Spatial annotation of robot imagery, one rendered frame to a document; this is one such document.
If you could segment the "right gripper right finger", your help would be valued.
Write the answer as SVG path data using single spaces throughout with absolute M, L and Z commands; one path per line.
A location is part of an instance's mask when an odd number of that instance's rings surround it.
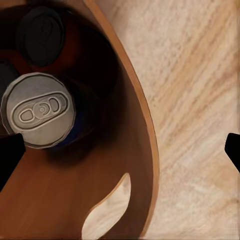
M 240 135 L 234 133 L 228 134 L 225 152 L 240 172 Z

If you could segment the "trash can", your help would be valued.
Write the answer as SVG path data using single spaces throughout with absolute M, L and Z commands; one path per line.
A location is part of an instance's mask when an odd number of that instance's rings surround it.
M 115 72 L 90 88 L 102 102 L 93 132 L 62 148 L 25 147 L 0 191 L 0 240 L 82 240 L 88 215 L 130 175 L 128 207 L 97 240 L 143 240 L 159 190 L 156 132 L 143 88 L 122 43 L 95 0 L 0 0 L 0 49 L 18 50 L 24 17 L 38 7 L 61 8 L 114 51 Z M 0 112 L 0 139 L 9 136 Z

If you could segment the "can of soda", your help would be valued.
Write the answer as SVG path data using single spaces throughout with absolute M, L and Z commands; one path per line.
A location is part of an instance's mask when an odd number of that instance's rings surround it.
M 25 147 L 53 150 L 96 130 L 104 111 L 88 86 L 41 71 L 13 81 L 2 96 L 0 112 L 8 134 L 21 133 Z
M 2 97 L 9 85 L 22 75 L 35 70 L 23 59 L 18 50 L 0 49 L 0 107 Z
M 18 28 L 17 47 L 35 72 L 60 73 L 89 88 L 107 84 L 116 69 L 112 48 L 59 7 L 31 10 Z

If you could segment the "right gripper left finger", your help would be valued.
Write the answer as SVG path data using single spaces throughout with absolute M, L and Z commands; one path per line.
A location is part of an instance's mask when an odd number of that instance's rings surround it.
M 25 153 L 21 133 L 0 139 L 0 192 Z

